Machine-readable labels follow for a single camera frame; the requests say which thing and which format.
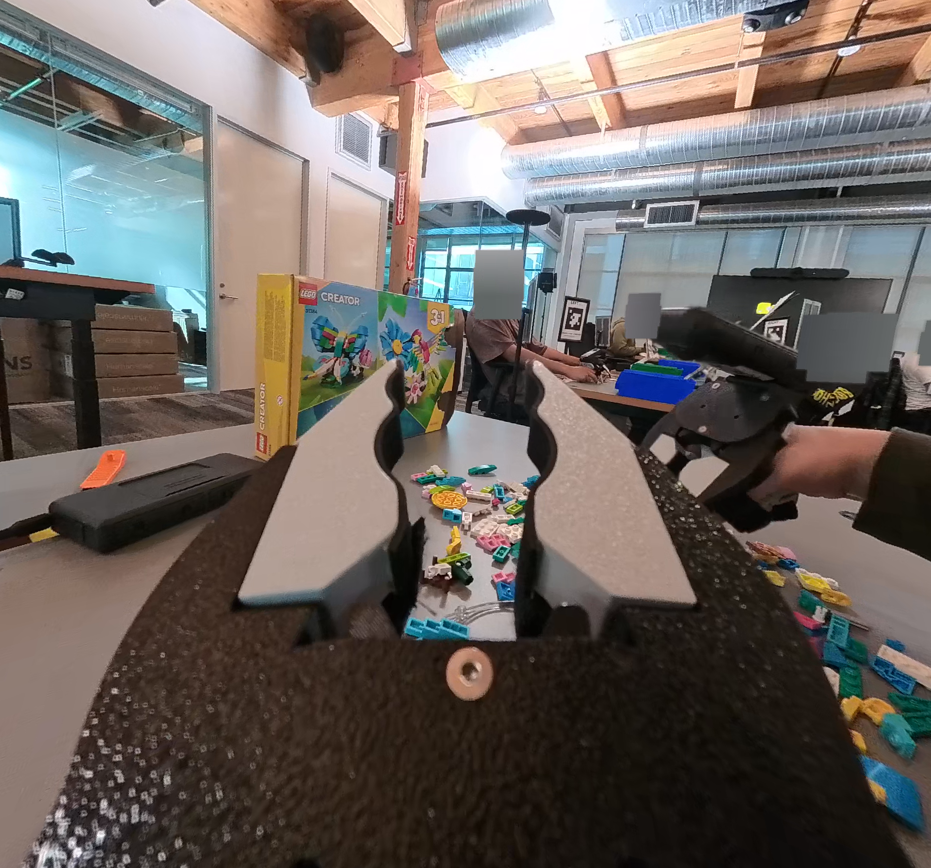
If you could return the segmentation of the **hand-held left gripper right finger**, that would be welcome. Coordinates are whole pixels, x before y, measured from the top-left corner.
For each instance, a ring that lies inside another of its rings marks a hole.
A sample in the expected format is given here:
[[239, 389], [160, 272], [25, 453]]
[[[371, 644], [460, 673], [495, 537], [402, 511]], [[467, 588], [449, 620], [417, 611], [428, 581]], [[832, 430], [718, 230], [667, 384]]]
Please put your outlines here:
[[689, 612], [697, 596], [634, 446], [546, 367], [525, 370], [530, 490], [515, 592], [519, 639], [559, 612], [599, 637], [622, 611]]

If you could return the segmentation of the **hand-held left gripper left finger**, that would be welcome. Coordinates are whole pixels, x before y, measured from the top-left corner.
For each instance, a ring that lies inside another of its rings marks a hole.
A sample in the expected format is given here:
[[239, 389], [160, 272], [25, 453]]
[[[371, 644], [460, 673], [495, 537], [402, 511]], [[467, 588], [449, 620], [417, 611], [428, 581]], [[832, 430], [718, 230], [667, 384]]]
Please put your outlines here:
[[426, 537], [392, 472], [403, 403], [403, 367], [385, 364], [295, 444], [240, 606], [308, 606], [310, 631], [325, 638], [402, 634]]

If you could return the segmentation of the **pile of colourful toy bricks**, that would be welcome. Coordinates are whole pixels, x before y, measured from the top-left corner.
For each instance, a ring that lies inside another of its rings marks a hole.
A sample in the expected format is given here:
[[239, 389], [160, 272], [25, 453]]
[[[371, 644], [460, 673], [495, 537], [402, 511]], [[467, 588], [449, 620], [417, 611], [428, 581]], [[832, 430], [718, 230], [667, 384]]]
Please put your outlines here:
[[[423, 486], [436, 493], [437, 517], [451, 521], [445, 550], [428, 561], [428, 592], [462, 590], [452, 607], [431, 597], [418, 601], [403, 629], [416, 641], [478, 637], [483, 618], [510, 618], [525, 517], [505, 482], [474, 490], [470, 483]], [[878, 625], [864, 621], [838, 581], [799, 561], [782, 541], [743, 541], [759, 573], [782, 588], [798, 625], [813, 647], [852, 740], [862, 756], [876, 801], [914, 833], [929, 831], [929, 790], [918, 786], [918, 766], [929, 765], [929, 666]]]

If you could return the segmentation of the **wooden top side desk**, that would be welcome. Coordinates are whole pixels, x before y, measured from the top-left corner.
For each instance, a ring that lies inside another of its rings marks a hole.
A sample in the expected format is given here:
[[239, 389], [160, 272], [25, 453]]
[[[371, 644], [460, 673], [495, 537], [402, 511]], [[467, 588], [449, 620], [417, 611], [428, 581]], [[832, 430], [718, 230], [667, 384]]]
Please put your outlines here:
[[3, 265], [1, 287], [3, 319], [65, 320], [70, 324], [76, 445], [79, 449], [99, 447], [99, 391], [91, 336], [96, 305], [133, 294], [153, 295], [155, 285]]

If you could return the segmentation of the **person's right hand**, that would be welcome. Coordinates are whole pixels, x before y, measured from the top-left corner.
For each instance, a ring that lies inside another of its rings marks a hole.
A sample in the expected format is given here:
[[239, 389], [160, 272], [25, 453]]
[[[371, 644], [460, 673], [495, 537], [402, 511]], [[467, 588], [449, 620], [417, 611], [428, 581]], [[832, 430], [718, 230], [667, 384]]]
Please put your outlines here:
[[772, 470], [749, 496], [766, 509], [795, 496], [862, 502], [890, 437], [876, 430], [790, 425]]

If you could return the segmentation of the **blue storage bin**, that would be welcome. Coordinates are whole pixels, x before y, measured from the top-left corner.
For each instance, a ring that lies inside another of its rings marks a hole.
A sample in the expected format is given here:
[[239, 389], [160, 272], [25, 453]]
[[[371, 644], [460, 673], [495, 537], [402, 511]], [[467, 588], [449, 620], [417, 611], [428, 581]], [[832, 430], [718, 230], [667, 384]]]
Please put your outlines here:
[[636, 362], [619, 373], [614, 387], [622, 397], [674, 405], [696, 389], [700, 372], [698, 362]]

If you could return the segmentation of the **wooden work table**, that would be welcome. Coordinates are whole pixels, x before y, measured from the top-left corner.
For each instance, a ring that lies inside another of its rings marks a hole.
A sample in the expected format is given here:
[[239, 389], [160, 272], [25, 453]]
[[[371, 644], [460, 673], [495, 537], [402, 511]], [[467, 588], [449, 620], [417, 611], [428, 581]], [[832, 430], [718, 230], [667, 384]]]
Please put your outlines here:
[[609, 371], [602, 376], [605, 379], [596, 383], [569, 381], [566, 386], [634, 444], [640, 444], [652, 427], [674, 408], [670, 403], [621, 396], [614, 385], [618, 374]]

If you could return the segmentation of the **yellow toy brick set box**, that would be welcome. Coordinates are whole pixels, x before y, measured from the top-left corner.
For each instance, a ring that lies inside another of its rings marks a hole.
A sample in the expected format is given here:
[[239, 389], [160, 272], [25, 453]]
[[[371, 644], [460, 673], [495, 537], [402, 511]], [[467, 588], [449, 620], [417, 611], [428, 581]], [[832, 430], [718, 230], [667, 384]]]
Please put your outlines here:
[[436, 432], [455, 410], [465, 314], [417, 296], [295, 274], [257, 285], [255, 453], [297, 442], [386, 363], [402, 368], [405, 438]]

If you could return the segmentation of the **black office chair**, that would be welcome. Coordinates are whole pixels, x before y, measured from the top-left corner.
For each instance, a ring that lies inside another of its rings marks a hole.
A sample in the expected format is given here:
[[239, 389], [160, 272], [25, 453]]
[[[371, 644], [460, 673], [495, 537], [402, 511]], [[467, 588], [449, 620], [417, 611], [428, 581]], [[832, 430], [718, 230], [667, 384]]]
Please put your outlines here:
[[465, 411], [471, 413], [479, 407], [485, 418], [527, 425], [529, 417], [518, 400], [520, 374], [516, 362], [492, 362], [486, 373], [484, 365], [473, 349], [471, 339], [465, 339], [471, 376], [466, 393]]

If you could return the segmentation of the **black flat case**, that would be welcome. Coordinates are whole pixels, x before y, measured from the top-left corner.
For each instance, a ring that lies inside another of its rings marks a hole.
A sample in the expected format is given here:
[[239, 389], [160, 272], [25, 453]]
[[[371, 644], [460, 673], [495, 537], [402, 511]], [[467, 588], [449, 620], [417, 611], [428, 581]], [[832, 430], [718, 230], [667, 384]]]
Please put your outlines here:
[[216, 510], [260, 466], [256, 459], [223, 453], [71, 494], [49, 505], [50, 526], [107, 554]]

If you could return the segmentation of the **orange brick separator tool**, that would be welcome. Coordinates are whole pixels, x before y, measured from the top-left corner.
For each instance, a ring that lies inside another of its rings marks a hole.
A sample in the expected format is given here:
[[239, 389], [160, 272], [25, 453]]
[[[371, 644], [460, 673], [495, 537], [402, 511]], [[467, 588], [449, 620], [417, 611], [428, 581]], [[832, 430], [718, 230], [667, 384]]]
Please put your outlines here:
[[80, 490], [98, 489], [114, 482], [125, 466], [126, 459], [127, 453], [125, 450], [110, 449], [104, 451], [99, 456], [96, 466], [81, 481]]

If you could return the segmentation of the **stack of cardboard boxes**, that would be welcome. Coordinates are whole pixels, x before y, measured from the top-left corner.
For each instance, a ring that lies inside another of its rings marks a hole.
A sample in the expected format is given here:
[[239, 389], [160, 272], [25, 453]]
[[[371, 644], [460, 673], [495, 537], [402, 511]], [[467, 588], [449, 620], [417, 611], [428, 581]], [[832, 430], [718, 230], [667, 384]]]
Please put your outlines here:
[[[99, 398], [184, 392], [180, 328], [168, 310], [97, 305], [90, 325]], [[11, 403], [71, 400], [75, 389], [72, 325], [2, 319], [6, 388]]]

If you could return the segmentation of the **pale door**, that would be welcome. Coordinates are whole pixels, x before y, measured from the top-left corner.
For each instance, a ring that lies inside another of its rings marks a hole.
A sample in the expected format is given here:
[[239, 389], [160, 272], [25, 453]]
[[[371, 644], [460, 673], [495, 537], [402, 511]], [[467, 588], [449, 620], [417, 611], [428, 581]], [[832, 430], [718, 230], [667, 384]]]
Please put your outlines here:
[[210, 131], [209, 383], [251, 388], [258, 277], [299, 273], [308, 161], [222, 118]]
[[359, 184], [329, 173], [323, 276], [381, 290], [385, 276], [388, 202]]

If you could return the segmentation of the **black floor lamp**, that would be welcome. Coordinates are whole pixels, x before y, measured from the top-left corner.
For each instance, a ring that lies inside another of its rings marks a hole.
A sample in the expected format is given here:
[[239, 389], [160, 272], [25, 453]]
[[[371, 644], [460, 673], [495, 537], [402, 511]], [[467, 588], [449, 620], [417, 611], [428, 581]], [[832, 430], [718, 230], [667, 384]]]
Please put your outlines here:
[[[547, 226], [550, 220], [550, 215], [544, 211], [537, 209], [516, 209], [511, 210], [506, 213], [506, 219], [514, 225], [520, 225], [522, 228], [522, 239], [521, 239], [521, 269], [524, 270], [526, 267], [526, 254], [527, 247], [530, 237], [530, 229], [535, 226]], [[522, 353], [522, 343], [524, 337], [525, 323], [527, 319], [527, 309], [524, 304], [524, 292], [520, 294], [521, 298], [521, 309], [520, 316], [518, 319], [518, 336], [516, 343], [516, 350], [514, 354], [514, 381], [517, 382], [518, 371], [520, 366], [520, 356]]]

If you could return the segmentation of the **black box speaker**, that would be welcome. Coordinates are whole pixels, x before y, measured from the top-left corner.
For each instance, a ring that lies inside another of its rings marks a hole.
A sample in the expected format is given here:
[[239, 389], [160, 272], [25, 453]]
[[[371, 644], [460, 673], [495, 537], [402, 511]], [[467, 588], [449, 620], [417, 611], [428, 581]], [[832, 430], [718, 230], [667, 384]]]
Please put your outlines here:
[[[378, 135], [379, 154], [378, 166], [380, 169], [390, 174], [397, 175], [398, 166], [398, 134], [394, 131], [380, 132]], [[423, 159], [422, 159], [422, 178], [425, 178], [427, 172], [428, 141], [424, 141]]]

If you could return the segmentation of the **black ceiling sensor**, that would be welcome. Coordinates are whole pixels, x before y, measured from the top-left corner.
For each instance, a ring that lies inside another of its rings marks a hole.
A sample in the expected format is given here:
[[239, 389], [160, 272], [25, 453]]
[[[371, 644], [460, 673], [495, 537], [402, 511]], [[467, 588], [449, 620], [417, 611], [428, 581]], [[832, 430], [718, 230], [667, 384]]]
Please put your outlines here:
[[798, 23], [807, 13], [810, 0], [791, 0], [743, 14], [741, 30], [761, 34]]

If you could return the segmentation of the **black round ceiling speaker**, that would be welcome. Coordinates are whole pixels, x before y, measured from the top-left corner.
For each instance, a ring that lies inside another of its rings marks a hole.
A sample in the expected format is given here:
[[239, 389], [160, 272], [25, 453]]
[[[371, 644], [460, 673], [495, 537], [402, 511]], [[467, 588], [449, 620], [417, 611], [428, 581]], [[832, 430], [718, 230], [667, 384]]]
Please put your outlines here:
[[311, 13], [305, 21], [305, 63], [314, 83], [323, 75], [338, 73], [343, 67], [343, 29], [325, 13]]

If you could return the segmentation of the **large black wall screen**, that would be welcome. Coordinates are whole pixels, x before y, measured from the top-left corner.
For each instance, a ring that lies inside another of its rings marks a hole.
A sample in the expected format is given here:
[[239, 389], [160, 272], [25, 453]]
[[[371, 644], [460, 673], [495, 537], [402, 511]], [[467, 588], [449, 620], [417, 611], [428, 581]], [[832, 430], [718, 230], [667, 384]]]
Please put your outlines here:
[[789, 318], [786, 347], [796, 349], [804, 316], [884, 313], [892, 280], [770, 280], [716, 275], [706, 308], [721, 318], [762, 333], [767, 318]]

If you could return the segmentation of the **thin silver ventilation duct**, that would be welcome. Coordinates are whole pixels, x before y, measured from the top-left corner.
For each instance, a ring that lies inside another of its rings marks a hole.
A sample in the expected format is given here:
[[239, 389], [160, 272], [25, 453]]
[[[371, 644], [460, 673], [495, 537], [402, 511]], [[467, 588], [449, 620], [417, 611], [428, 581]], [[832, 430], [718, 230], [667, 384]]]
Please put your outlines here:
[[929, 225], [929, 195], [879, 196], [776, 202], [705, 204], [697, 224], [684, 228], [644, 228], [644, 211], [622, 210], [614, 220], [618, 233], [692, 229], [766, 229], [803, 226]]

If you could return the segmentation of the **long silver ventilation duct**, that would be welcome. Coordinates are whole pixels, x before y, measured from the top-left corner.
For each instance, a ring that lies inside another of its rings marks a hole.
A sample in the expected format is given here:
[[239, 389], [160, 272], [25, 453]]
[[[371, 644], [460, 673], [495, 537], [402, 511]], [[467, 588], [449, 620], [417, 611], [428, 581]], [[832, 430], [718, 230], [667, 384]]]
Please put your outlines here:
[[769, 155], [692, 161], [529, 179], [529, 207], [641, 199], [696, 199], [807, 188], [930, 179], [930, 142], [841, 145]]
[[512, 180], [928, 139], [929, 85], [505, 145]]

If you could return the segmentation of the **wooden support post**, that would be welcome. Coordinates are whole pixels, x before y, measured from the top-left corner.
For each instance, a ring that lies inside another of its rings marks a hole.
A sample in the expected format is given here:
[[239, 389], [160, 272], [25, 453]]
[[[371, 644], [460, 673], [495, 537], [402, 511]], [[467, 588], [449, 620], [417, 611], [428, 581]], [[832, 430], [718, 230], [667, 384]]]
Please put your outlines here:
[[429, 92], [423, 80], [401, 87], [388, 284], [392, 293], [408, 293], [415, 277]]

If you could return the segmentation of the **white wall vent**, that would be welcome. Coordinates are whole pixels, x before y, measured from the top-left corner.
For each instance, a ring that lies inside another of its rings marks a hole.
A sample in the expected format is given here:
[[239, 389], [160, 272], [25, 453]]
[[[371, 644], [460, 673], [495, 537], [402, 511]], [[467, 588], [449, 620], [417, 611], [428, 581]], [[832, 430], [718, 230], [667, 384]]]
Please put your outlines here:
[[365, 116], [349, 113], [336, 119], [336, 154], [366, 170], [371, 166], [373, 142], [376, 137], [376, 129]]

